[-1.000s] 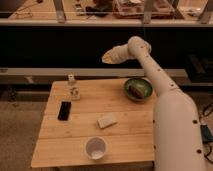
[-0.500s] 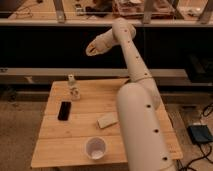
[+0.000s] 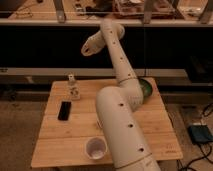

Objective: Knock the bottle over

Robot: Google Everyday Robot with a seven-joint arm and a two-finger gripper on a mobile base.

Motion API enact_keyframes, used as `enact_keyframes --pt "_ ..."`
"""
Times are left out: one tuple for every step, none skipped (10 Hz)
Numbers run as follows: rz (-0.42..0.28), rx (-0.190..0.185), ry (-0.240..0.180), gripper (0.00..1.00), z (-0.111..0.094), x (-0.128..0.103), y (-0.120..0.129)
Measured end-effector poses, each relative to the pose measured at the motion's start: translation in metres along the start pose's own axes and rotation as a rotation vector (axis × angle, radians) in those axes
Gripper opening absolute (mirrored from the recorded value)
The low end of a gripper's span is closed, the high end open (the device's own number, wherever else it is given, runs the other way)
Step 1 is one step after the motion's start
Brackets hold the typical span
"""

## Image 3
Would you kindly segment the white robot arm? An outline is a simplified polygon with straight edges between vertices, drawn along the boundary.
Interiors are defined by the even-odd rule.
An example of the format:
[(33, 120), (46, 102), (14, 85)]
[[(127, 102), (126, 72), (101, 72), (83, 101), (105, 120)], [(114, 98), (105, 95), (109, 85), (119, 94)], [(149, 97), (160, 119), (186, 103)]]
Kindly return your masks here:
[(108, 48), (117, 85), (102, 88), (96, 96), (96, 112), (116, 171), (161, 171), (133, 113), (144, 101), (139, 80), (120, 44), (125, 29), (105, 18), (100, 30), (82, 47), (84, 56)]

